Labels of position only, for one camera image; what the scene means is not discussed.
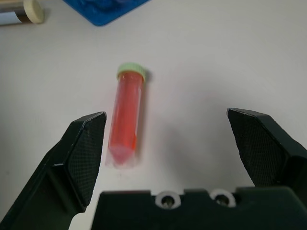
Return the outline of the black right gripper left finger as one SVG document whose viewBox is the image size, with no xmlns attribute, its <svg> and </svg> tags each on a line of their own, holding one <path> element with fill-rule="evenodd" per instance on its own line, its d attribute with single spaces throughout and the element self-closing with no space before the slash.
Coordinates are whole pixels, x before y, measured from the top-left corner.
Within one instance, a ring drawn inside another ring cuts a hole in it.
<svg viewBox="0 0 307 230">
<path fill-rule="evenodd" d="M 0 223 L 2 230 L 67 230 L 86 211 L 99 173 L 107 116 L 70 123 Z"/>
</svg>

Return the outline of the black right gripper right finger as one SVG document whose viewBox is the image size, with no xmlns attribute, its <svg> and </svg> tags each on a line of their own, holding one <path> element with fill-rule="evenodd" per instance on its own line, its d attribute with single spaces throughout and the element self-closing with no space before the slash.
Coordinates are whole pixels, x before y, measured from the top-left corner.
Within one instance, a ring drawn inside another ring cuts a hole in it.
<svg viewBox="0 0 307 230">
<path fill-rule="evenodd" d="M 269 115 L 227 110 L 241 161 L 255 186 L 307 187 L 307 150 Z"/>
</svg>

